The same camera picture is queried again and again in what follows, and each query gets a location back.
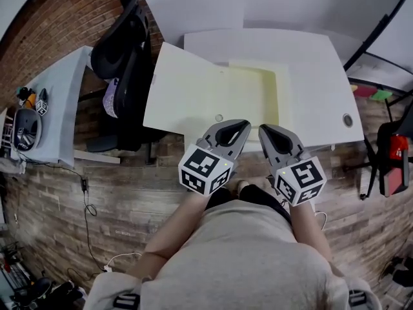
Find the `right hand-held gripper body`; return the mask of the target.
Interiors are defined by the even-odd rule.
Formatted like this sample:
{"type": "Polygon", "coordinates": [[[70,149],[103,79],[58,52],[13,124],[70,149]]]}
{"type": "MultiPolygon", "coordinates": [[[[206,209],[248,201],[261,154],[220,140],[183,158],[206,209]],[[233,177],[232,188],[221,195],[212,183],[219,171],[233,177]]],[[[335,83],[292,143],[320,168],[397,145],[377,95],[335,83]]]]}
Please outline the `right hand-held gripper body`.
{"type": "Polygon", "coordinates": [[[327,178],[317,156],[276,169],[271,168],[271,186],[290,205],[301,205],[320,195],[327,178]]]}

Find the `whiteboard on black stand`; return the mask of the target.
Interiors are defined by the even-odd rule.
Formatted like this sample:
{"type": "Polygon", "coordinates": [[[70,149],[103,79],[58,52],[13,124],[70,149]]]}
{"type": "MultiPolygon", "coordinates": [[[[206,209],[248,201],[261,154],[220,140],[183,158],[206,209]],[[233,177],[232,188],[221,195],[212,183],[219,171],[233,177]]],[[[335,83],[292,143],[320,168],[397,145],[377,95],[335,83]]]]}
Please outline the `whiteboard on black stand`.
{"type": "Polygon", "coordinates": [[[413,90],[413,0],[399,0],[345,63],[350,79],[413,90]]]}

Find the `pale yellow cardboard sheet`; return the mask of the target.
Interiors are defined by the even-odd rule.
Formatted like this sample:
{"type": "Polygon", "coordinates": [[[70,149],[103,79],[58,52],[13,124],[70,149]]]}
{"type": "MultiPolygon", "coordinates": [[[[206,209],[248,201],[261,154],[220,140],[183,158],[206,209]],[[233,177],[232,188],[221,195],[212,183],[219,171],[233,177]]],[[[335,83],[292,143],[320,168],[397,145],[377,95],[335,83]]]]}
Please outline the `pale yellow cardboard sheet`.
{"type": "Polygon", "coordinates": [[[289,91],[285,65],[251,59],[218,65],[163,43],[144,125],[193,137],[230,119],[246,119],[254,128],[268,123],[293,129],[289,91]]]}

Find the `white shelf rack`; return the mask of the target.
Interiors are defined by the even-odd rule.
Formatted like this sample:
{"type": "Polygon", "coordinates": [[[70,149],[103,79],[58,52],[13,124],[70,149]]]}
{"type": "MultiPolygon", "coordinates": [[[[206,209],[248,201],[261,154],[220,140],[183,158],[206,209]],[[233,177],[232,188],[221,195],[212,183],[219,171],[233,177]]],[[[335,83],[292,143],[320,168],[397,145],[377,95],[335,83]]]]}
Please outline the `white shelf rack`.
{"type": "Polygon", "coordinates": [[[5,108],[0,113],[0,149],[12,148],[12,133],[14,127],[14,119],[5,108]]]}

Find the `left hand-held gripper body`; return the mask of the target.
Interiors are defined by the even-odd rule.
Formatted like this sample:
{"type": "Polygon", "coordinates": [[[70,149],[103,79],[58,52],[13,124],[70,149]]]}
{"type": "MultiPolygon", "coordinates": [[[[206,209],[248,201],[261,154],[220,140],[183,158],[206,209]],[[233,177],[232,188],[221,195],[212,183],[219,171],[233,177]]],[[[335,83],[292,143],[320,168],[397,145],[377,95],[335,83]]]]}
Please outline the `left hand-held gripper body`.
{"type": "Polygon", "coordinates": [[[200,195],[211,195],[224,186],[234,173],[239,144],[220,145],[213,138],[191,144],[178,165],[179,182],[200,195]]]}

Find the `person's black trousers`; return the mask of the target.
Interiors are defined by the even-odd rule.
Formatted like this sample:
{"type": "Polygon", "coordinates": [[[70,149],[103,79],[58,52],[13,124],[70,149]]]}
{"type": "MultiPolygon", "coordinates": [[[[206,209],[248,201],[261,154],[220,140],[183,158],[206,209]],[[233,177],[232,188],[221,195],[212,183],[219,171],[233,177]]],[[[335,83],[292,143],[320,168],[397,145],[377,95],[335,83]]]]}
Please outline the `person's black trousers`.
{"type": "Polygon", "coordinates": [[[238,191],[237,196],[233,195],[229,189],[221,187],[213,193],[208,201],[205,211],[234,200],[270,207],[292,226],[291,217],[282,205],[272,195],[260,189],[257,185],[252,184],[244,186],[238,191]]]}

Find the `red bag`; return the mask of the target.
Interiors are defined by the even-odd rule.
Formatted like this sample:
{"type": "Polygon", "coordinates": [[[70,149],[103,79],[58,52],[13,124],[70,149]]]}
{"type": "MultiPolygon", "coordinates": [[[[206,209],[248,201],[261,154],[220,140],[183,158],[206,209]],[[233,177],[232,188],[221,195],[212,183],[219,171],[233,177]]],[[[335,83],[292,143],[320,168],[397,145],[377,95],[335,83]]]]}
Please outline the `red bag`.
{"type": "Polygon", "coordinates": [[[405,191],[410,180],[407,137],[391,135],[381,166],[382,194],[390,197],[405,191]]]}

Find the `spare hand-held gripper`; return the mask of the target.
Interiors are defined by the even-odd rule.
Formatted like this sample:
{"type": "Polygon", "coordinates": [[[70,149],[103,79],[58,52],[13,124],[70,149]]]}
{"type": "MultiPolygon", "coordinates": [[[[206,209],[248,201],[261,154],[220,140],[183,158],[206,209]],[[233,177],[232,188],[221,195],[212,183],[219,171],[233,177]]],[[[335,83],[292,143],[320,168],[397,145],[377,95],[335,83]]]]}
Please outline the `spare hand-held gripper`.
{"type": "Polygon", "coordinates": [[[43,88],[37,96],[35,110],[40,116],[44,116],[48,112],[48,93],[46,88],[43,88]]]}

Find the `light blue table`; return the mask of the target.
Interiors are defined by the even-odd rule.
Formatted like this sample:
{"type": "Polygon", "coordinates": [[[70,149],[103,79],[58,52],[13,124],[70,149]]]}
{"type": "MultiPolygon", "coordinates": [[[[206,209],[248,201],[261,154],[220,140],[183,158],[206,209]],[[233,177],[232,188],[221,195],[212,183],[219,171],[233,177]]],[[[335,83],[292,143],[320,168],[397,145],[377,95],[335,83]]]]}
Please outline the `light blue table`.
{"type": "Polygon", "coordinates": [[[74,166],[76,158],[102,163],[119,164],[118,157],[95,154],[74,148],[74,130],[77,103],[86,68],[90,68],[90,46],[82,46],[48,67],[27,87],[48,93],[48,112],[41,117],[42,134],[39,144],[21,154],[11,151],[13,160],[36,160],[49,163],[65,163],[74,166]]]}

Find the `black mesh office chair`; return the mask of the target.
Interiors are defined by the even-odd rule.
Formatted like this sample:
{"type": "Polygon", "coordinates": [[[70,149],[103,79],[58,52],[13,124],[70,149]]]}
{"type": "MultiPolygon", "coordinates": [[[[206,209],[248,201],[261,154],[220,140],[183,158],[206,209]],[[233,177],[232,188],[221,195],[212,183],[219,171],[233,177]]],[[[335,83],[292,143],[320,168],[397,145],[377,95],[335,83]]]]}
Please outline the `black mesh office chair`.
{"type": "MultiPolygon", "coordinates": [[[[390,137],[391,135],[402,135],[407,137],[407,140],[413,141],[413,101],[410,105],[405,109],[405,112],[401,119],[397,121],[391,121],[388,123],[384,123],[380,126],[378,133],[377,133],[377,150],[373,150],[369,140],[364,138],[364,144],[367,149],[367,162],[362,163],[357,166],[358,169],[362,169],[365,167],[371,168],[370,173],[370,181],[368,185],[368,191],[365,194],[360,194],[360,198],[362,200],[367,199],[370,197],[372,192],[372,188],[374,186],[375,178],[379,178],[379,190],[380,194],[382,194],[383,186],[382,180],[380,176],[382,161],[384,160],[384,155],[387,151],[387,147],[389,146],[390,137]]],[[[413,156],[409,156],[409,170],[410,165],[413,164],[413,156]]]]}

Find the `person's right forearm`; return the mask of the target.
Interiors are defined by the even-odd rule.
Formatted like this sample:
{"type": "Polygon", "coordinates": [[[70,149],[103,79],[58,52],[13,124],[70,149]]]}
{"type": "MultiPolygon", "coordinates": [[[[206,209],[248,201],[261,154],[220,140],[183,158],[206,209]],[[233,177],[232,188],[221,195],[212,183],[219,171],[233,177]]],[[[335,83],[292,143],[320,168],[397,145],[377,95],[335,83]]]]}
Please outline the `person's right forearm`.
{"type": "Polygon", "coordinates": [[[290,207],[290,218],[294,236],[299,243],[313,247],[330,264],[332,272],[336,276],[343,277],[344,274],[333,265],[333,257],[330,246],[324,232],[319,226],[311,203],[305,202],[298,206],[290,207]]]}

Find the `white table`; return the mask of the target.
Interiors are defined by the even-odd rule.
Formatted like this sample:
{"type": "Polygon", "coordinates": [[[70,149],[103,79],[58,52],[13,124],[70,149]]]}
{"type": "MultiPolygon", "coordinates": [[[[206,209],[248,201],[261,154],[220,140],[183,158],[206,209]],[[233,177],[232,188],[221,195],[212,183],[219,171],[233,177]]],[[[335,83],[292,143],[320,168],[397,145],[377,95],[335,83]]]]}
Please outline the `white table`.
{"type": "Polygon", "coordinates": [[[358,108],[339,56],[327,36],[246,28],[185,34],[184,49],[213,63],[251,59],[285,65],[290,75],[290,111],[304,146],[361,141],[358,108]],[[350,114],[353,126],[343,123],[350,114]]]}

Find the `person's grey shirt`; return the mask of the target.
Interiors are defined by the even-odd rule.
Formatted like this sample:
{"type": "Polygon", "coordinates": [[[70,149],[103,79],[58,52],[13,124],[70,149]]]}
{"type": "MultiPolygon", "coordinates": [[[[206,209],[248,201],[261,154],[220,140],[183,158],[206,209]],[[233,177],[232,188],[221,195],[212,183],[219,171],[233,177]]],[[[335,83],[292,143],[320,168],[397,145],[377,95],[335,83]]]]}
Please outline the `person's grey shirt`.
{"type": "Polygon", "coordinates": [[[231,201],[207,210],[156,277],[96,277],[84,310],[382,310],[272,209],[231,201]]]}

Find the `orange and black tool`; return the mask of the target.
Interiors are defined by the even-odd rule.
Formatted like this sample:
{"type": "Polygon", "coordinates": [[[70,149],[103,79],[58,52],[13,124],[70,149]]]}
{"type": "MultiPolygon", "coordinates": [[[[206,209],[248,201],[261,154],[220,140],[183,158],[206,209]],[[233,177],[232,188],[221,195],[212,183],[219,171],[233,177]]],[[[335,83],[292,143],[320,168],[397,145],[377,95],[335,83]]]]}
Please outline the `orange and black tool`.
{"type": "Polygon", "coordinates": [[[17,98],[21,108],[32,109],[35,107],[36,93],[28,87],[19,87],[17,89],[17,98]]]}

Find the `purple cloth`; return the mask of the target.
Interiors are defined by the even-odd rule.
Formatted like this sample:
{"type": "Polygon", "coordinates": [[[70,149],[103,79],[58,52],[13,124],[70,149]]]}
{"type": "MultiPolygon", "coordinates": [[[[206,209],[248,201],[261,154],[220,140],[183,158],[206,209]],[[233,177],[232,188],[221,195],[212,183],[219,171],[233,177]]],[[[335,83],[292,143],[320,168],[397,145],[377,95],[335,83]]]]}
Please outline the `purple cloth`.
{"type": "Polygon", "coordinates": [[[113,118],[117,118],[117,115],[114,111],[114,97],[115,97],[118,82],[119,82],[118,78],[112,79],[109,82],[105,95],[103,97],[104,110],[109,116],[113,118]]]}

